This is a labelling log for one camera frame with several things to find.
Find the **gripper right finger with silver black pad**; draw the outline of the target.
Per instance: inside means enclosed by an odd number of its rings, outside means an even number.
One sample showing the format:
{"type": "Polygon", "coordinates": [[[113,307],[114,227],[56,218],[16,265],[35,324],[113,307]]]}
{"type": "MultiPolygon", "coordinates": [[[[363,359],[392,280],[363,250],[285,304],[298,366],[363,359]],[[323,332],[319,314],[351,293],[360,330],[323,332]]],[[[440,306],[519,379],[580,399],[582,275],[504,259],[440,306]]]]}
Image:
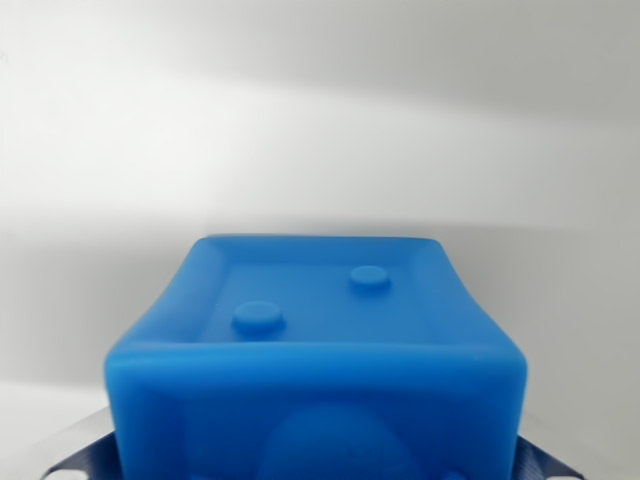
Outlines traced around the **gripper right finger with silver black pad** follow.
{"type": "Polygon", "coordinates": [[[585,476],[522,436],[518,437],[511,480],[584,480],[585,476]]]}

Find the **gripper left finger with silver black pad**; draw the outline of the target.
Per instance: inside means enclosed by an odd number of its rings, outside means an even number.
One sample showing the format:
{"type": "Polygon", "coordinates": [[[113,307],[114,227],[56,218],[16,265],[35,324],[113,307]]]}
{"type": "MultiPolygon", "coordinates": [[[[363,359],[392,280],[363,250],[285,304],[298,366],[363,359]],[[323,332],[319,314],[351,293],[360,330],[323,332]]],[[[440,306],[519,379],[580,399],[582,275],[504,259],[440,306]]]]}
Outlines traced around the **gripper left finger with silver black pad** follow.
{"type": "Polygon", "coordinates": [[[37,446],[37,479],[120,479],[121,462],[109,407],[79,420],[37,446]]]}

